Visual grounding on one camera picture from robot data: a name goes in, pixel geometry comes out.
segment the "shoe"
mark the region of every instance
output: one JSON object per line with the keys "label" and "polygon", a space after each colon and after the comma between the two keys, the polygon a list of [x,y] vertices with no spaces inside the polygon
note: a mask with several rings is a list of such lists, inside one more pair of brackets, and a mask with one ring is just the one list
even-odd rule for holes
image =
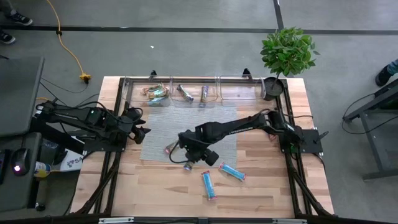
{"label": "shoe", "polygon": [[9,35],[8,33],[4,32],[0,29],[0,41],[5,44],[12,44],[15,42],[15,37]]}
{"label": "shoe", "polygon": [[384,86],[385,84],[387,84],[388,80],[390,79],[392,75],[390,73],[388,73],[387,71],[387,66],[385,66],[379,73],[378,75],[376,75],[376,77],[374,78],[374,81],[376,82],[376,85],[378,85],[379,87]]}
{"label": "shoe", "polygon": [[21,15],[19,12],[16,12],[14,15],[6,16],[7,19],[11,20],[12,22],[22,24],[24,26],[29,26],[33,23],[32,19],[29,19],[26,16]]}

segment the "potted plant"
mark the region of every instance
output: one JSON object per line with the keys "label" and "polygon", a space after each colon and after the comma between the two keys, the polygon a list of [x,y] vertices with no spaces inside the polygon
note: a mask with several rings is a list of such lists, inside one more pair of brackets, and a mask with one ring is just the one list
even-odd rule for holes
{"label": "potted plant", "polygon": [[276,73],[275,77],[264,80],[266,88],[265,100],[273,100],[283,92],[283,83],[279,75],[285,76],[303,73],[304,70],[315,66],[315,59],[312,60],[311,51],[315,51],[315,43],[312,37],[303,34],[302,29],[282,29],[275,34],[269,34],[266,40],[262,41],[263,47],[260,54],[264,67],[270,68],[270,73]]}

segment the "black pot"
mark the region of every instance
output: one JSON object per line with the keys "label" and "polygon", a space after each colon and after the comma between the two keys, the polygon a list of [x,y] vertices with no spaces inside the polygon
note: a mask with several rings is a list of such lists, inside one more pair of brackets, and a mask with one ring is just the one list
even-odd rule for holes
{"label": "black pot", "polygon": [[266,95],[264,99],[266,101],[271,101],[275,98],[277,98],[283,91],[284,91],[284,83],[282,83],[281,80],[276,80],[274,87],[272,88],[272,85],[274,84],[275,77],[268,77],[264,80],[264,86],[266,88]]}

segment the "black floor stripe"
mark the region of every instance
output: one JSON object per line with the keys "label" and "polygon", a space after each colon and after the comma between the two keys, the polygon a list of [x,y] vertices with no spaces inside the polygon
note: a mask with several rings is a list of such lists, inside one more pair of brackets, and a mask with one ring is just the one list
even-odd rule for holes
{"label": "black floor stripe", "polygon": [[[8,30],[43,30],[56,31],[57,26],[18,26],[0,25]],[[64,26],[63,31],[83,32],[199,32],[199,33],[247,33],[247,34],[269,34],[276,29],[256,28],[173,28],[173,27],[85,27]],[[398,35],[398,30],[316,30],[305,29],[306,34],[320,35]]]}
{"label": "black floor stripe", "polygon": [[273,1],[275,8],[276,22],[278,23],[278,29],[283,29],[284,22],[282,20],[282,13],[280,12],[279,0],[273,0]]}

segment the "concrete floor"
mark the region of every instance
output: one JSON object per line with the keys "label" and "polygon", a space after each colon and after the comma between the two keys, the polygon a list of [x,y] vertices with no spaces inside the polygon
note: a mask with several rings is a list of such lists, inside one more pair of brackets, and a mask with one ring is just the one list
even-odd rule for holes
{"label": "concrete floor", "polygon": [[[309,1],[280,0],[284,24],[304,29],[397,30],[395,0]],[[129,27],[277,27],[271,0],[53,0],[62,24],[71,26]],[[55,24],[45,1],[16,1],[20,12],[36,25]],[[78,91],[84,84],[73,58],[58,43],[54,32],[10,30],[12,46],[0,45],[10,58],[43,56],[43,77]],[[259,52],[266,34],[178,32],[64,32],[64,43],[93,76],[86,91],[70,94],[47,85],[68,105],[99,92],[105,75],[230,75],[244,68],[267,76]],[[314,35],[317,66],[304,78],[314,122],[329,131],[322,140],[326,176],[335,213],[341,217],[396,222],[398,177],[363,182],[361,176],[376,171],[366,136],[341,130],[341,117],[354,100],[377,90],[375,74],[398,52],[396,35]],[[38,96],[52,96],[40,87]],[[355,121],[354,131],[362,131]],[[21,211],[20,217],[61,215],[70,201],[77,174],[54,177],[48,209]],[[0,214],[0,218],[11,216]]]}

